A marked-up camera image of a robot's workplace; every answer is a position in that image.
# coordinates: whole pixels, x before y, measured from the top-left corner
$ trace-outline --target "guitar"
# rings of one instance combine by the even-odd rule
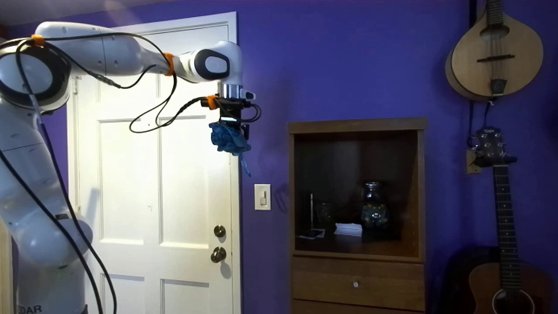
[[[508,163],[494,127],[475,132],[475,163],[491,167],[498,247],[467,247],[447,264],[439,314],[548,314],[550,280],[517,257]]]

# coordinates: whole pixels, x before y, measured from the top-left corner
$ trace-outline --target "mandolin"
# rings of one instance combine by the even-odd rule
[[[550,280],[545,271],[519,261],[508,188],[508,163],[494,127],[475,132],[475,163],[491,167],[496,247],[467,247],[447,264],[439,314],[550,314]]]
[[[484,100],[528,85],[542,64],[542,39],[526,24],[486,0],[484,13],[446,57],[446,78],[463,97]]]

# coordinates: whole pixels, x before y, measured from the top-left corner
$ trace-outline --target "robotic arm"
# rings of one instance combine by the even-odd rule
[[[249,147],[247,123],[257,120],[259,107],[250,102],[252,93],[242,90],[238,46],[219,41],[174,55],[147,39],[146,48],[140,39],[146,38],[92,24],[41,22],[36,34],[0,43],[0,217],[10,226],[17,249],[18,311],[86,311],[81,254],[90,247],[92,231],[72,214],[39,127],[39,114],[67,100],[71,72],[83,71],[114,86],[109,78],[114,74],[215,79],[217,93],[194,99],[219,109],[210,139],[233,154]],[[242,118],[245,107],[256,113]]]

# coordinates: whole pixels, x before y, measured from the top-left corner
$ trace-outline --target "door frame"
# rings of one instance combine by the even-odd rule
[[[226,38],[228,41],[236,43],[236,13],[235,11],[222,11],[222,13],[210,13],[210,15],[196,15],[196,17],[184,17],[184,18],[168,18],[168,20],[154,20],[154,22],[140,22],[140,24],[128,24],[113,27],[114,31],[128,31],[147,36],[149,32],[163,32],[165,29],[188,29],[188,27],[203,27],[210,24],[226,25]],[[72,123],[72,106],[65,106],[65,139],[67,139],[67,186],[69,186],[69,198],[74,200],[74,188],[76,186],[76,137],[74,123]],[[229,229],[226,229],[226,240],[229,240],[228,257],[231,259],[231,311],[242,314],[242,273],[240,273],[240,170],[238,170],[238,158],[229,156]]]

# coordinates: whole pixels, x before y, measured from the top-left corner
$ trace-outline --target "purple wall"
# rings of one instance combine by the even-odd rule
[[[507,149],[519,254],[558,282],[558,3],[505,0],[505,11],[543,39],[538,76],[489,111]],[[294,120],[425,116],[426,261],[432,303],[446,257],[467,242],[494,243],[491,174],[467,175],[467,100],[444,79],[444,57],[467,29],[456,0],[174,0],[69,17],[106,25],[236,10],[243,85],[263,116],[250,128],[242,177],[245,314],[289,311],[287,123]],[[475,106],[475,125],[480,107]],[[57,128],[64,151],[64,128]],[[252,209],[252,182],[273,184],[269,212]]]

